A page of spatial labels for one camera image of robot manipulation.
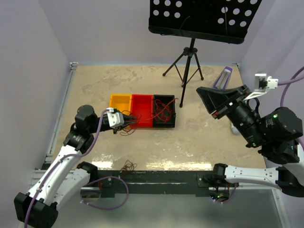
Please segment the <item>orange plastic bin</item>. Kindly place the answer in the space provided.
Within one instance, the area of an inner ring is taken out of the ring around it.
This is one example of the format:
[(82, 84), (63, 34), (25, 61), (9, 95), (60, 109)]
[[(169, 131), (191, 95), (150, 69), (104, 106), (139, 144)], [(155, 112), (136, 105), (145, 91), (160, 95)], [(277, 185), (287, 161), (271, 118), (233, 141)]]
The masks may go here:
[(116, 108), (123, 114), (130, 114), (131, 103), (131, 94), (111, 94), (109, 107)]

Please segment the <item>red plastic bin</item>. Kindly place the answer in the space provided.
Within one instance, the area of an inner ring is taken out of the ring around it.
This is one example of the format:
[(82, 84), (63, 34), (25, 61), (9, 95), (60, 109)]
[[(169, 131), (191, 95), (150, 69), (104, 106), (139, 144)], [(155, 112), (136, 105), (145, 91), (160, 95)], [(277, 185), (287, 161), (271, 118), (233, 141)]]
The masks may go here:
[(133, 94), (131, 113), (138, 119), (137, 128), (152, 128), (153, 95)]

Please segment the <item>small brown cable clump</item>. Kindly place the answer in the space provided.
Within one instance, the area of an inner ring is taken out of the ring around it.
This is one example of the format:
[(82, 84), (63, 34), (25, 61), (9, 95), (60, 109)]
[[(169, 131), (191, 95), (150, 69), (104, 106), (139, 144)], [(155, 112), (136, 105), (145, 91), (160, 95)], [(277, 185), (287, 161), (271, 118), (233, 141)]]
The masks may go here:
[(137, 163), (133, 163), (130, 160), (126, 160), (124, 166), (120, 169), (122, 174), (130, 174), (137, 167)]

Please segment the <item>black plastic bin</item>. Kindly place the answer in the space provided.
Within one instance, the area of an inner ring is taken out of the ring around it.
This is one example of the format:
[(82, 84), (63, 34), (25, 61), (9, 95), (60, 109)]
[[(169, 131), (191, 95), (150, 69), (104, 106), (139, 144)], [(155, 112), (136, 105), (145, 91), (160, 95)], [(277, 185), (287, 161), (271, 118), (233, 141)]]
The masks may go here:
[(153, 95), (153, 128), (174, 128), (176, 120), (174, 95)]

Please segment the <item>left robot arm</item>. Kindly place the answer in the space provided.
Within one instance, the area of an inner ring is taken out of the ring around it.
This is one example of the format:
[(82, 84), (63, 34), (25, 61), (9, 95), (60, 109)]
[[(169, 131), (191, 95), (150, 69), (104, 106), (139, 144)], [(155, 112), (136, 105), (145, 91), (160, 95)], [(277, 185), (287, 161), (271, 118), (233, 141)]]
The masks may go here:
[(27, 193), (18, 193), (14, 199), (15, 211), (24, 227), (50, 228), (59, 210), (81, 187), (98, 182), (98, 168), (82, 163), (72, 168), (93, 149), (99, 133), (114, 133), (136, 123), (136, 117), (123, 114), (116, 108), (106, 108), (97, 116), (94, 108), (78, 108), (59, 154), (37, 183)]

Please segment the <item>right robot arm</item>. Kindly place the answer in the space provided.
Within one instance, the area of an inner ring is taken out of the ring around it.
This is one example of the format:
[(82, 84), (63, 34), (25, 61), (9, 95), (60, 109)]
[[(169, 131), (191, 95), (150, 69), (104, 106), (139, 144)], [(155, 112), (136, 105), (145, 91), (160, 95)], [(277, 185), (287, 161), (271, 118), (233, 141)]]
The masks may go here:
[(243, 168), (223, 163), (214, 165), (203, 180), (214, 188), (241, 182), (270, 186), (284, 194), (304, 196), (303, 122), (287, 107), (279, 107), (261, 117), (251, 109), (250, 90), (246, 85), (233, 89), (198, 87), (196, 92), (214, 119), (226, 116), (246, 140), (247, 148), (259, 148), (258, 153), (278, 167)]

